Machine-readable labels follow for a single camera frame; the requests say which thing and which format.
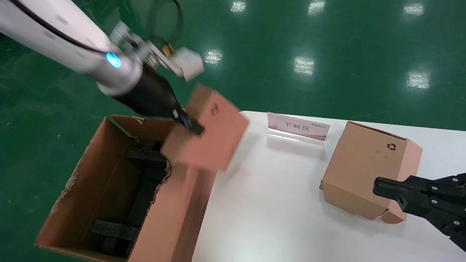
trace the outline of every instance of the green floor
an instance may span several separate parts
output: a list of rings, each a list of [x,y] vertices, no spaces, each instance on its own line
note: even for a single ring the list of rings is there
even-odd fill
[[[175,47],[202,54],[196,82],[242,110],[466,130],[463,0],[180,0]],[[105,32],[147,36],[151,0],[75,0]],[[169,35],[175,8],[158,14]],[[0,260],[76,261],[34,239],[102,117],[131,114],[95,83],[0,41]]]

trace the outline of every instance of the box flap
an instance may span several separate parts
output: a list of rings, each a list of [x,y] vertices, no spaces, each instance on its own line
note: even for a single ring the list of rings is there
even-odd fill
[[[368,219],[381,214],[387,221],[394,220],[391,215],[404,219],[401,209],[391,205],[394,201],[374,195],[372,188],[377,177],[398,179],[407,146],[405,138],[348,122],[322,179],[325,199]],[[328,185],[340,192],[325,193]],[[360,199],[347,201],[350,194]]]
[[[172,162],[225,170],[249,121],[218,92],[198,85],[186,112],[204,127],[199,137],[180,124],[168,134],[161,152]]]
[[[368,125],[364,125],[364,124],[361,124],[361,123],[358,123],[358,122],[348,121],[348,123],[359,125],[359,126],[367,128],[367,129],[373,130],[375,132],[379,132],[379,133],[385,134],[387,136],[391,136],[391,137],[398,138],[398,139],[401,139],[401,140],[406,140],[406,141],[408,140],[407,138],[397,136],[395,134],[392,134],[392,133],[389,133],[389,132],[386,132],[386,131],[383,131],[383,130],[380,130],[380,129],[377,129],[377,128],[374,128],[374,127],[371,127],[371,126],[368,126]]]
[[[157,192],[128,262],[189,261],[216,172],[178,165]]]
[[[141,118],[112,115],[113,120],[135,138],[164,140],[175,122],[169,118]]]

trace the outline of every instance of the open cardboard box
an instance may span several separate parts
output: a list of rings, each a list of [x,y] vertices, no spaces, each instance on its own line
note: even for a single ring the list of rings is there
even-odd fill
[[[130,148],[140,147],[138,141],[156,140],[164,141],[161,151],[171,168],[155,192],[128,261],[191,261],[216,172],[228,166],[249,122],[224,97],[202,86],[186,111],[205,126],[202,137],[171,120],[113,116],[128,136],[105,118],[36,245],[92,261],[124,262],[103,254],[104,236],[91,229],[96,220],[124,223],[141,183],[139,167],[125,156]]]
[[[372,193],[377,177],[405,181],[415,176],[422,148],[413,141],[349,121],[338,141],[320,188],[327,202],[370,220],[406,220],[396,201]]]

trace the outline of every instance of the table surface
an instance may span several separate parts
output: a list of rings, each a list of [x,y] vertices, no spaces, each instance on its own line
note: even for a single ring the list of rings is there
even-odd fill
[[[225,173],[217,174],[193,262],[464,261],[465,253],[426,220],[389,225],[350,214],[318,189],[347,120],[330,124],[323,150],[267,138],[267,116],[251,124]],[[365,123],[423,147],[418,176],[465,172],[466,132]]]

